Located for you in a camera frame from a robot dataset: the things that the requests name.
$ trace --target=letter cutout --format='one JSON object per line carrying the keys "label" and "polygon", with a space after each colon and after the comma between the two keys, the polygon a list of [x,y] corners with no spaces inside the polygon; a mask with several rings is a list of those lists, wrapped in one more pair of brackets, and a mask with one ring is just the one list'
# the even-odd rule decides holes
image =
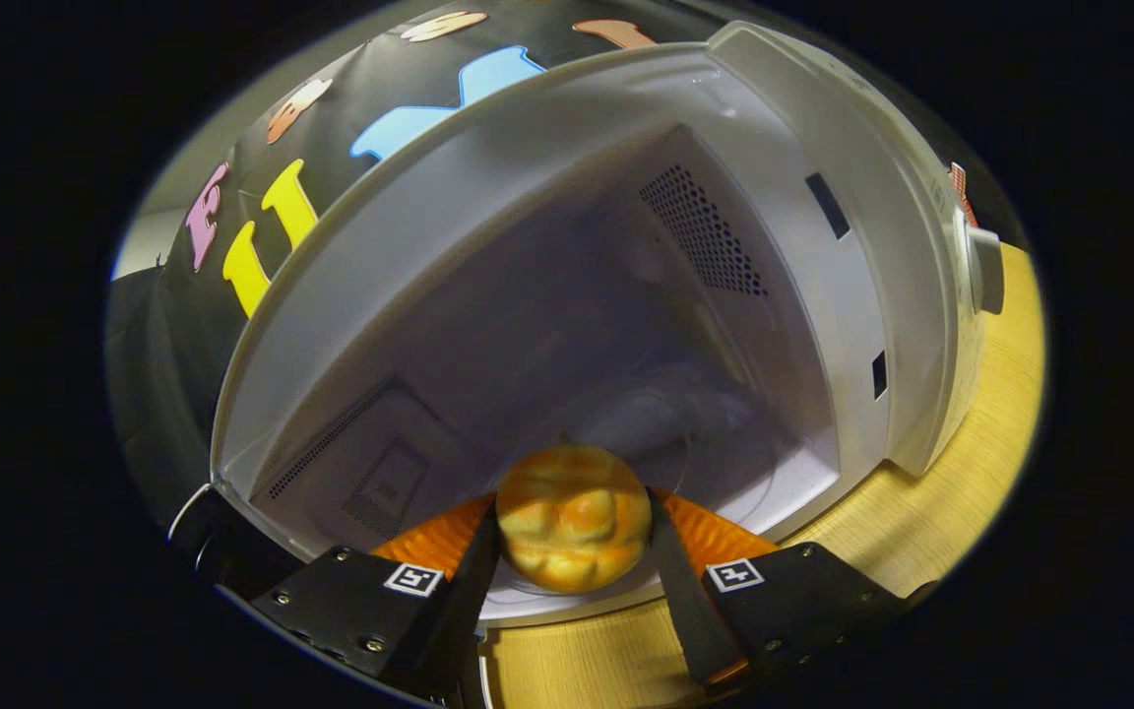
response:
{"label": "letter cutout", "polygon": [[[505,47],[463,67],[458,71],[463,108],[545,70],[527,59],[526,54],[526,47]],[[458,108],[393,108],[356,136],[349,155],[356,158],[362,153],[372,153],[376,160],[383,160],[455,111]]]}
{"label": "letter cutout", "polygon": [[445,36],[449,33],[458,32],[459,28],[482,23],[485,18],[488,18],[486,12],[468,12],[466,10],[463,10],[462,12],[440,15],[440,17],[428,19],[428,22],[424,22],[418,26],[409,27],[408,31],[405,31],[405,34],[400,35],[400,40],[435,40],[437,36]]}
{"label": "letter cutout", "polygon": [[314,79],[302,86],[297,93],[293,93],[291,99],[287,99],[287,103],[284,103],[282,108],[279,108],[270,118],[270,129],[265,134],[265,143],[271,144],[273,141],[282,138],[282,134],[287,133],[288,127],[296,123],[296,117],[306,108],[312,107],[314,101],[318,101],[319,95],[327,93],[331,84],[331,79]]}
{"label": "letter cutout", "polygon": [[243,313],[247,318],[252,318],[252,311],[256,310],[261,296],[265,295],[265,289],[270,287],[270,277],[266,277],[265,269],[261,268],[256,247],[252,246],[252,234],[255,230],[255,221],[243,225],[235,237],[235,243],[230,243],[230,251],[226,252],[226,264],[221,267],[221,278],[235,287],[235,295],[238,296],[239,305],[243,305]]}
{"label": "letter cutout", "polygon": [[621,47],[621,49],[634,49],[634,47],[653,47],[657,41],[638,32],[638,26],[626,23],[624,19],[586,19],[570,26],[573,31],[595,34],[602,40]]}
{"label": "letter cutout", "polygon": [[[297,158],[284,168],[261,199],[261,210],[273,210],[279,216],[284,230],[287,230],[287,238],[291,242],[293,252],[318,225],[318,213],[301,185],[303,166],[305,161]],[[235,235],[230,251],[226,252],[226,264],[221,267],[221,278],[235,287],[235,295],[247,318],[252,318],[261,297],[270,287],[270,278],[261,265],[261,256],[257,256],[256,247],[252,245],[253,234],[256,234],[256,222],[247,221],[239,234]]]}
{"label": "letter cutout", "polygon": [[192,250],[195,252],[195,270],[198,271],[198,264],[203,262],[204,255],[208,254],[208,246],[213,242],[213,237],[217,236],[217,225],[209,220],[217,213],[217,208],[221,203],[221,187],[217,187],[217,183],[221,178],[225,178],[229,166],[226,162],[221,162],[217,166],[217,170],[212,174],[211,178],[208,178],[208,184],[198,193],[198,197],[195,197],[195,203],[191,208],[191,211],[186,213],[186,230],[191,233],[191,245]]}
{"label": "letter cutout", "polygon": [[273,210],[282,221],[284,230],[287,230],[287,238],[291,239],[291,251],[301,246],[301,242],[310,236],[310,231],[318,223],[318,213],[314,205],[310,204],[310,197],[305,196],[305,188],[301,185],[301,168],[305,161],[296,159],[291,164],[280,171],[273,178],[270,189],[265,191],[265,196],[261,199],[261,210]]}

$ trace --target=pink letter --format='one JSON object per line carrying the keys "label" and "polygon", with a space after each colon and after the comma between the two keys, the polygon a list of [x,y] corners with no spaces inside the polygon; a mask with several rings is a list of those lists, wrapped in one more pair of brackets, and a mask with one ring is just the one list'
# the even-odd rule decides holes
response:
{"label": "pink letter", "polygon": [[217,225],[208,220],[208,217],[215,214],[217,206],[221,203],[221,188],[217,187],[217,183],[226,176],[226,170],[229,170],[229,166],[221,162],[215,174],[208,178],[203,192],[198,193],[194,206],[186,214],[186,228],[191,231],[191,243],[195,251],[195,270],[198,270],[204,254],[208,254],[209,243],[212,243],[213,236],[217,235]]}

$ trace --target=yellow letter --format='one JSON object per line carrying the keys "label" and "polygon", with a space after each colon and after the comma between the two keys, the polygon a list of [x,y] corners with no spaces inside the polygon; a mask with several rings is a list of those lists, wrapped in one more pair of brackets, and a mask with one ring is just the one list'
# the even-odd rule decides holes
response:
{"label": "yellow letter", "polygon": [[255,230],[255,221],[243,225],[235,243],[230,243],[230,251],[226,252],[226,264],[221,267],[221,278],[234,284],[235,295],[239,297],[239,305],[243,305],[247,318],[252,318],[252,311],[256,310],[261,296],[270,287],[270,279],[265,277],[265,269],[261,268],[261,259],[252,246],[252,233]]}
{"label": "yellow letter", "polygon": [[318,223],[314,205],[310,204],[305,189],[301,187],[303,164],[305,161],[297,158],[296,162],[284,168],[273,179],[270,189],[265,191],[265,197],[261,199],[262,210],[273,208],[279,214],[279,221],[282,221],[282,228],[287,230],[287,238],[291,239],[291,251],[301,246],[301,242],[310,236],[311,229]]}

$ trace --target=orange gripper pad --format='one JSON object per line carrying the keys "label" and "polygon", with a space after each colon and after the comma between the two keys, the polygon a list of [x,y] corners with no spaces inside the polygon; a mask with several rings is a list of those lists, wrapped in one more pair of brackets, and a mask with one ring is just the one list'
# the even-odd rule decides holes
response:
{"label": "orange gripper pad", "polygon": [[454,573],[463,562],[463,554],[466,554],[475,531],[496,499],[496,492],[468,499],[414,529],[398,533],[370,554],[392,562],[445,571],[445,577],[454,580]]}
{"label": "orange gripper pad", "polygon": [[668,512],[671,525],[676,527],[676,535],[679,535],[682,547],[685,547],[685,555],[689,557],[689,566],[700,579],[708,564],[753,559],[779,549],[778,545],[762,535],[748,533],[716,512],[699,507],[684,497],[665,489],[651,490]]}

